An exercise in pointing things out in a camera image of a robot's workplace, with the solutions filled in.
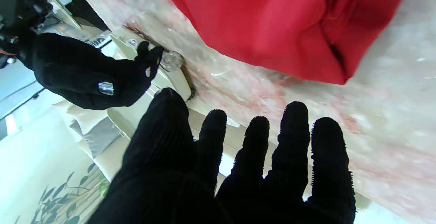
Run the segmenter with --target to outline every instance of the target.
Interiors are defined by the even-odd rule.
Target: pink marble surface
[[[264,115],[277,143],[286,104],[344,130],[355,189],[413,223],[436,223],[436,0],[403,0],[346,85],[301,81],[207,47],[170,0],[87,0],[115,29],[134,26],[187,59],[201,99],[247,125]]]

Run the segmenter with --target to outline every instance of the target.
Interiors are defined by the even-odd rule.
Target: red cloth
[[[220,53],[344,84],[400,0],[172,0]]]

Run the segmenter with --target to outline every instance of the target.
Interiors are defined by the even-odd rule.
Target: black glove
[[[188,115],[174,90],[155,95],[89,224],[231,223],[213,194],[227,116],[211,111],[195,141]]]
[[[188,109],[172,89],[155,95],[141,119],[106,198],[89,219],[104,223],[352,223],[355,199],[339,125],[321,118],[312,132],[315,167],[307,185],[307,108],[283,115],[272,170],[263,179],[269,122],[255,117],[231,175],[214,198],[226,114],[211,111],[194,141]]]
[[[262,178],[268,148],[269,122],[255,117],[246,130],[243,148],[232,173],[216,198],[235,223],[353,223],[355,198],[342,130],[333,119],[316,121],[312,131],[312,196],[302,200],[307,179],[308,114],[301,102],[290,103],[283,114],[272,170]]]
[[[156,76],[163,51],[148,51],[144,41],[135,61],[115,60],[77,39],[44,33],[20,59],[46,89],[81,108],[103,110],[134,104]],[[100,92],[98,84],[104,82],[113,84],[112,96]]]

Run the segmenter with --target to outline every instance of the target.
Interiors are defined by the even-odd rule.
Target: finger
[[[218,199],[228,201],[257,197],[263,180],[268,136],[269,121],[266,117],[253,118],[246,130],[243,148],[236,154],[235,166],[217,193]]]
[[[209,112],[201,126],[197,142],[194,173],[214,192],[221,163],[227,115],[222,110]]]
[[[145,57],[148,54],[148,41],[142,41],[138,47],[137,47],[137,53],[138,56],[141,57]]]
[[[262,183],[262,195],[269,204],[288,207],[302,204],[308,183],[307,147],[310,142],[307,107],[290,103],[283,113],[278,146],[272,155],[272,170]]]
[[[124,154],[123,164],[188,172],[196,147],[182,97],[165,88],[151,101]]]
[[[352,223],[355,198],[350,162],[339,124],[329,117],[315,122],[312,131],[313,182],[311,206]]]
[[[159,69],[160,61],[162,60],[162,54],[164,53],[163,47],[154,47],[147,55],[146,62],[150,67],[150,81],[154,79]]]

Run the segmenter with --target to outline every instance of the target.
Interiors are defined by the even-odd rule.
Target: red wire
[[[11,56],[16,55],[16,54],[11,54],[11,53],[5,52],[5,51],[3,51],[3,50],[0,50],[0,54],[11,55]]]

